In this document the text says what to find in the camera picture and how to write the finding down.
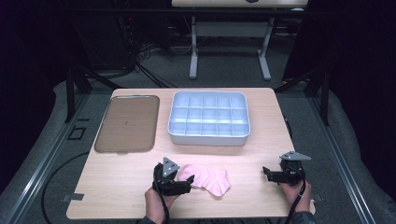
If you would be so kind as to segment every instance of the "plastic tray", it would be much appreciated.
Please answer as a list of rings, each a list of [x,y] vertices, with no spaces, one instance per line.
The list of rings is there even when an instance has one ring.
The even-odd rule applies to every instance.
[[[242,146],[250,134],[246,96],[237,91],[178,91],[168,132],[180,145]]]

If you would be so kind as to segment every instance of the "sleeve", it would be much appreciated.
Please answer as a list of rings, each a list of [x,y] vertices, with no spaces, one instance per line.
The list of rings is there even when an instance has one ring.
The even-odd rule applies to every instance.
[[[141,221],[139,221],[139,224],[155,224],[155,222],[145,216]]]
[[[298,212],[294,213],[291,217],[293,224],[318,224],[314,215],[310,212]]]

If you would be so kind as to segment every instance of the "hand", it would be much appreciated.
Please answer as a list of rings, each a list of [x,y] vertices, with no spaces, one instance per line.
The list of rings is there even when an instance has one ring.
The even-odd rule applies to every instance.
[[[170,210],[172,204],[180,195],[163,196],[166,207]],[[153,188],[150,188],[145,193],[146,198],[146,216],[153,222],[160,224],[165,221],[165,212],[163,211],[163,203],[161,202],[160,195]]]
[[[303,181],[300,181],[295,186],[290,186],[289,184],[279,184],[280,187],[283,189],[283,192],[286,196],[286,201],[288,202],[289,206],[294,203],[294,200],[298,197],[300,193],[301,186],[303,185]],[[297,203],[295,208],[295,212],[309,212],[309,207],[311,205],[311,185],[305,181],[305,191],[303,197]]]

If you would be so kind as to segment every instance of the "dark background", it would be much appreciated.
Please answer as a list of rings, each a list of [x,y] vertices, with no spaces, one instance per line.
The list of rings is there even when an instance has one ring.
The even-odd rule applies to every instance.
[[[84,48],[84,40],[78,37],[78,32],[89,34],[87,25],[76,29],[64,17],[53,19],[43,14],[38,10],[41,1],[1,4],[0,190],[3,191],[46,124],[55,101],[52,89],[65,80],[71,61],[104,68],[124,68],[130,61],[127,57],[113,58],[106,64],[97,57],[95,60]],[[331,90],[340,99],[355,130],[361,159],[376,183],[393,200],[396,199],[392,178],[396,172],[393,165],[396,156],[394,8],[392,1],[310,2],[309,11],[344,11],[346,16],[338,22],[303,20],[284,74],[284,78],[298,77],[323,64],[330,65]],[[117,30],[117,20],[95,23],[98,24],[103,24],[103,32],[91,35]],[[112,34],[106,35],[107,41],[93,45],[105,46],[110,55],[118,49],[127,54],[128,49],[120,43],[121,34]]]

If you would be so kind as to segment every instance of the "pink cloth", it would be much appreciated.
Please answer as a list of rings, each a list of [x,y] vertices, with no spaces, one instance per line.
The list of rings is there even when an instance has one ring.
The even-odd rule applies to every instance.
[[[194,182],[191,184],[196,188],[205,188],[215,196],[223,196],[230,188],[227,180],[227,171],[213,169],[202,165],[185,165],[178,173],[178,180],[185,181],[191,175],[195,175]]]

